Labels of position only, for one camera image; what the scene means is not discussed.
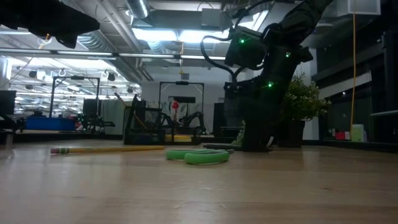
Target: wire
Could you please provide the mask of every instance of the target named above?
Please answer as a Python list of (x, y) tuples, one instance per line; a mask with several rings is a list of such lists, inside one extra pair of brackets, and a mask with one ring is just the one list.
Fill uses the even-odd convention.
[[(239, 73), (242, 72), (242, 70), (244, 70), (246, 67), (240, 67), (239, 69), (237, 69), (236, 72), (233, 72), (233, 71), (232, 71), (230, 68), (228, 68), (227, 66), (220, 65), (220, 64), (214, 62), (212, 59), (209, 58), (209, 56), (208, 56), (207, 53), (206, 53), (204, 40), (207, 39), (207, 38), (211, 38), (211, 39), (215, 39), (215, 40), (219, 40), (219, 41), (229, 41), (229, 40), (231, 40), (231, 39), (232, 39), (232, 36), (233, 36), (233, 33), (234, 33), (235, 30), (238, 28), (238, 25), (239, 25), (239, 23), (242, 21), (244, 15), (246, 15), (250, 10), (254, 9), (255, 7), (257, 7), (257, 6), (261, 5), (261, 4), (267, 3), (267, 2), (269, 2), (269, 1), (271, 1), (271, 0), (259, 1), (259, 2), (255, 3), (255, 4), (253, 4), (252, 6), (248, 7), (247, 9), (245, 9), (245, 10), (241, 13), (241, 15), (239, 16), (238, 20), (235, 22), (235, 27), (232, 28), (232, 29), (230, 30), (229, 35), (228, 35), (228, 38), (222, 39), (222, 38), (219, 38), (219, 37), (214, 37), (214, 36), (211, 36), (211, 35), (206, 35), (206, 36), (203, 37), (203, 39), (202, 39), (201, 42), (200, 42), (200, 51), (201, 51), (202, 55), (204, 56), (205, 60), (206, 60), (208, 63), (214, 65), (215, 67), (227, 71), (227, 72), (232, 76), (232, 81), (233, 81), (233, 83), (236, 83), (236, 82), (237, 82), (236, 77), (237, 77), (237, 76), (239, 75)], [(261, 65), (260, 67), (257, 67), (256, 70), (260, 70), (260, 69), (262, 69), (262, 68), (264, 68), (264, 64)]]
[(203, 3), (206, 3), (206, 4), (209, 5), (212, 9), (214, 9), (214, 7), (213, 7), (208, 1), (203, 1), (203, 2), (199, 3), (198, 8), (197, 8), (197, 11), (199, 11), (199, 7), (200, 7)]
[(353, 98), (351, 101), (351, 126), (350, 126), (350, 139), (353, 138), (353, 123), (354, 123), (354, 103), (355, 103), (355, 86), (356, 86), (356, 0), (354, 0), (353, 10), (353, 58), (354, 58), (354, 86), (353, 86)]
[(205, 43), (203, 42), (203, 41), (204, 41), (205, 39), (207, 39), (207, 38), (211, 38), (211, 39), (215, 39), (215, 40), (219, 40), (219, 41), (229, 41), (229, 40), (232, 39), (232, 36), (229, 35), (228, 38), (222, 39), (222, 38), (219, 38), (219, 37), (213, 37), (213, 36), (211, 36), (211, 35), (206, 35), (206, 36), (203, 37), (203, 39), (202, 39), (201, 42), (200, 42), (200, 51), (201, 51), (201, 54), (204, 56), (205, 60), (206, 60), (208, 63), (210, 63), (210, 64), (216, 66), (217, 68), (226, 70), (226, 71), (232, 76), (232, 78), (236, 78), (236, 77), (234, 76), (234, 72), (233, 72), (231, 69), (229, 69), (227, 66), (220, 65), (220, 64), (214, 62), (212, 59), (209, 58), (209, 56), (207, 55), (206, 50), (205, 50)]

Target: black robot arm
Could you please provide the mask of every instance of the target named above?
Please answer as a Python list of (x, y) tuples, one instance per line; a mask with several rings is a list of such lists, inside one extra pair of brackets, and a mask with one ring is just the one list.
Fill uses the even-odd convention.
[[(265, 2), (268, 1), (258, 2), (249, 10)], [(305, 0), (280, 23), (269, 25), (262, 33), (237, 24), (230, 30), (228, 39), (231, 44), (224, 63), (241, 66), (239, 72), (242, 68), (257, 70), (261, 63), (261, 68), (264, 68), (260, 76), (244, 82), (236, 81), (238, 71), (232, 73), (227, 69), (232, 74), (233, 81), (224, 86), (225, 99), (238, 102), (239, 114), (246, 122), (242, 145), (244, 151), (263, 151), (271, 145), (279, 120), (280, 105), (294, 71), (301, 62), (313, 59), (308, 47), (303, 48), (300, 44), (313, 32), (331, 2), (332, 0)], [(203, 41), (201, 51), (209, 61)]]

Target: yellow object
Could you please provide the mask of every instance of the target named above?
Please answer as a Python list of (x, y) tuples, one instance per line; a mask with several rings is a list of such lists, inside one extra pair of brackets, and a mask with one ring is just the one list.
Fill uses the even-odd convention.
[(129, 146), (129, 147), (100, 147), (100, 148), (60, 148), (51, 149), (52, 154), (69, 154), (69, 153), (97, 153), (97, 152), (133, 152), (133, 151), (150, 151), (163, 150), (164, 146)]
[[(171, 142), (172, 141), (172, 135), (171, 134), (166, 134), (165, 135), (165, 141), (166, 142)], [(174, 136), (174, 142), (192, 142), (192, 138), (189, 135), (177, 134), (177, 135)]]
[(356, 0), (354, 1), (354, 12), (353, 12), (353, 24), (354, 24), (354, 42), (353, 42), (353, 58), (354, 58), (354, 86), (353, 86), (353, 99), (351, 102), (351, 124), (350, 124), (350, 139), (353, 138), (353, 123), (354, 123), (354, 103), (355, 103), (355, 85), (356, 85)]

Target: fluorescent light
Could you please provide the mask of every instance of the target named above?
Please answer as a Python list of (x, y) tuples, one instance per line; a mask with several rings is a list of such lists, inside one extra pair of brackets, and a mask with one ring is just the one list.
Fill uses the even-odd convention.
[[(200, 30), (185, 30), (180, 35), (180, 41), (186, 43), (200, 43), (201, 40), (206, 35), (212, 35), (218, 38), (228, 38), (228, 31), (218, 31), (218, 32), (208, 32), (208, 31), (200, 31)], [(219, 43), (221, 41), (216, 39), (207, 38), (204, 40), (204, 43)]]
[(67, 88), (75, 91), (80, 91), (80, 88), (77, 86), (68, 86)]
[(140, 57), (140, 58), (174, 58), (174, 55), (167, 54), (127, 54), (121, 53), (120, 57)]
[(172, 30), (143, 30), (132, 29), (137, 39), (146, 41), (175, 41), (177, 35)]
[(67, 81), (62, 81), (62, 84), (64, 84), (64, 85), (70, 85), (70, 83), (68, 83)]
[(7, 49), (0, 48), (0, 52), (5, 53), (21, 53), (21, 54), (51, 54), (49, 50), (34, 50), (34, 49)]
[[(17, 92), (17, 95), (30, 95), (30, 96), (51, 96), (51, 93), (29, 93), (29, 92)], [(87, 95), (87, 94), (69, 94), (69, 93), (54, 93), (54, 96), (75, 96), (77, 98), (87, 98), (87, 99), (95, 99), (96, 95)], [(107, 95), (100, 95), (99, 98), (101, 100), (108, 99)], [(109, 96), (110, 99), (117, 99), (116, 96)], [(133, 99), (134, 96), (121, 96), (121, 98), (125, 99)]]
[(112, 53), (109, 52), (78, 52), (78, 51), (66, 51), (59, 50), (57, 51), (60, 55), (84, 55), (84, 56), (112, 56)]
[(97, 56), (92, 57), (92, 56), (89, 56), (89, 57), (87, 57), (87, 59), (89, 59), (89, 60), (116, 60), (116, 57), (97, 57)]

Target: pencil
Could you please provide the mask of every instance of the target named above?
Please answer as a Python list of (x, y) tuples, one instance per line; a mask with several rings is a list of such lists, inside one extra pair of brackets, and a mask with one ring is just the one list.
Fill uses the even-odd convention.
[(98, 153), (98, 152), (133, 152), (163, 150), (164, 146), (129, 146), (129, 147), (91, 147), (91, 148), (59, 148), (51, 149), (51, 154)]

